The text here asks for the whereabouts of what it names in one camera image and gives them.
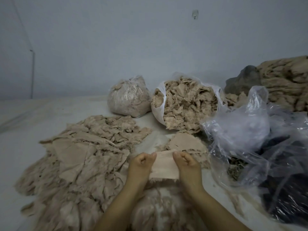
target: white wall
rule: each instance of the white wall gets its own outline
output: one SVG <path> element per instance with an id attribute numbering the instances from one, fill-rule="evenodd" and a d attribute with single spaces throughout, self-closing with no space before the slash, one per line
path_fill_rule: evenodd
<path id="1" fill-rule="evenodd" d="M 0 100 L 29 99 L 32 55 L 11 0 L 0 0 Z"/>
<path id="2" fill-rule="evenodd" d="M 106 94 L 136 74 L 153 89 L 175 71 L 224 86 L 248 64 L 308 53 L 308 0 L 16 3 L 36 52 L 35 98 Z"/>

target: forearm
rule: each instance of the forearm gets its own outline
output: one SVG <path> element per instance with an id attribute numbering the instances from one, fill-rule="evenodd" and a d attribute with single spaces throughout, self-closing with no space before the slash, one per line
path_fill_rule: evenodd
<path id="1" fill-rule="evenodd" d="M 124 186 L 93 231 L 125 231 L 137 199 L 138 190 L 127 190 Z"/>
<path id="2" fill-rule="evenodd" d="M 205 190 L 194 196 L 193 203 L 209 231 L 251 231 Z"/>

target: person's left hand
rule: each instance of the person's left hand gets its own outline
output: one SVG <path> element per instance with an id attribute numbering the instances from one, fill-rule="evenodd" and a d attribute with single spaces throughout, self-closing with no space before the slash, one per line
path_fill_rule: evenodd
<path id="1" fill-rule="evenodd" d="M 141 153 L 131 160 L 125 187 L 128 190 L 137 190 L 141 193 L 148 182 L 152 165 L 156 159 L 156 152 L 152 154 Z"/>

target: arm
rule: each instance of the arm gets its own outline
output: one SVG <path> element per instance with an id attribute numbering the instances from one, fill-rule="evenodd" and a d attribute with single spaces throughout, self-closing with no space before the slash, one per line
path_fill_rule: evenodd
<path id="1" fill-rule="evenodd" d="M 185 192 L 210 231 L 251 231 L 204 190 L 200 164 L 191 155 L 175 152 L 173 158 Z"/>
<path id="2" fill-rule="evenodd" d="M 156 153 L 141 153 L 128 167 L 126 183 L 121 192 L 112 201 L 93 231 L 125 231 L 134 206 L 149 179 Z"/>

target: plastic bag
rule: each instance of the plastic bag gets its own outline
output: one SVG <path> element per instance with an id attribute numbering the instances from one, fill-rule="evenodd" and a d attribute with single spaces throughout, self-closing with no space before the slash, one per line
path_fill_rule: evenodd
<path id="1" fill-rule="evenodd" d="M 188 76 L 188 75 L 185 75 L 183 73 L 178 73 L 178 72 L 175 72 L 173 75 L 172 75 L 172 80 L 179 80 L 181 77 L 183 78 L 190 78 L 192 79 L 193 81 L 196 81 L 198 84 L 202 84 L 203 86 L 205 87 L 211 87 L 214 91 L 214 94 L 215 94 L 215 97 L 217 98 L 218 100 L 218 104 L 217 104 L 217 108 L 220 108 L 220 109 L 227 109 L 226 108 L 226 105 L 223 104 L 222 100 L 221 100 L 221 97 L 220 97 L 220 87 L 216 86 L 216 85 L 212 85 L 212 84 L 207 84 L 207 83 L 203 83 L 201 82 L 198 78 L 196 77 L 193 77 L 193 76 Z M 155 118 L 163 125 L 167 126 L 165 120 L 164 120 L 164 112 L 165 112 L 165 108 L 168 107 L 167 103 L 166 103 L 166 98 L 167 98 L 167 92 L 166 92 L 166 86 L 165 86 L 165 82 L 167 81 L 163 81 L 161 82 L 157 88 L 156 88 L 156 91 L 160 91 L 161 93 L 158 94 L 159 99 L 161 99 L 161 105 L 159 107 L 156 107 L 155 105 L 153 105 L 153 102 L 151 103 L 151 109 L 152 109 L 152 113 L 153 115 L 155 116 Z"/>
<path id="2" fill-rule="evenodd" d="M 212 174 L 229 190 L 247 191 L 257 186 L 262 204 L 273 218 L 307 226 L 307 114 L 267 105 L 264 87 L 252 87 L 248 98 L 246 106 L 218 112 L 202 123 L 214 140 L 210 147 Z"/>
<path id="3" fill-rule="evenodd" d="M 142 76 L 121 80 L 108 95 L 108 107 L 114 113 L 141 117 L 151 111 L 151 96 Z"/>

